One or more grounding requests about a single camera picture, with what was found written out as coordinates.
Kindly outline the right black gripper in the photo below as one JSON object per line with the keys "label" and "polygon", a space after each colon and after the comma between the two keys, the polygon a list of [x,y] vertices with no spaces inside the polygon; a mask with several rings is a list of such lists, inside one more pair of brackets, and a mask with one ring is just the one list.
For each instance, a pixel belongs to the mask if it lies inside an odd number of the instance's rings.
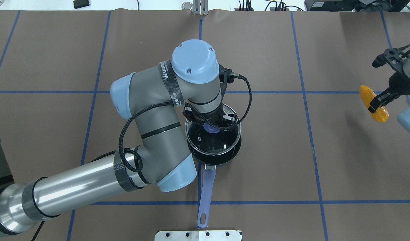
{"label": "right black gripper", "polygon": [[375,113],[379,108],[399,98],[399,95],[410,95],[410,50],[405,48],[386,49],[372,62],[372,67],[378,68],[388,64],[393,70],[393,75],[388,80],[389,88],[376,95],[370,102],[368,110]]}

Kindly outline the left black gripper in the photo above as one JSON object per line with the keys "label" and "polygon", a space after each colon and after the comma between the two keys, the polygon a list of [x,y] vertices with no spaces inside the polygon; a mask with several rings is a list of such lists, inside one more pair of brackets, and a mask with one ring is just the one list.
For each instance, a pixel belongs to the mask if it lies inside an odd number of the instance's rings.
{"label": "left black gripper", "polygon": [[240,75],[219,65],[217,77],[209,83],[199,84],[199,93],[188,98],[183,111],[185,117],[209,132],[240,128],[239,117],[225,112],[222,102],[227,85],[233,83],[235,78],[240,78]]}

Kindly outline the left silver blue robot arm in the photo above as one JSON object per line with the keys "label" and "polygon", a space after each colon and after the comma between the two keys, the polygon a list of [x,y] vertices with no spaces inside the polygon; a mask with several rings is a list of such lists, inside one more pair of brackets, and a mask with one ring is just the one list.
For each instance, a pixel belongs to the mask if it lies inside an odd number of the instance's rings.
{"label": "left silver blue robot arm", "polygon": [[113,105],[126,119],[115,150],[27,184],[15,183],[0,139],[0,238],[42,228],[65,212],[150,184],[162,192],[189,185],[197,176],[193,145],[176,108],[184,108],[188,122],[225,139],[244,120],[224,110],[226,87],[236,78],[251,91],[245,76],[219,64],[209,43],[182,42],[171,59],[111,85]]}

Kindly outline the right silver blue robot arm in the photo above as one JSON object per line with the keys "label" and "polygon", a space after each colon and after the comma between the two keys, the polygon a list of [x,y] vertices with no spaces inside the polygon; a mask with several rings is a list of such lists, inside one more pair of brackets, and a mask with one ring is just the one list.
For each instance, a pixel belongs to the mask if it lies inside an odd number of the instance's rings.
{"label": "right silver blue robot arm", "polygon": [[410,96],[410,50],[404,52],[406,48],[407,46],[386,49],[372,63],[375,68],[388,64],[394,70],[388,80],[387,89],[376,95],[368,87],[361,87],[364,105],[377,122],[385,122],[388,119],[389,114],[385,108],[387,104],[401,96]]}

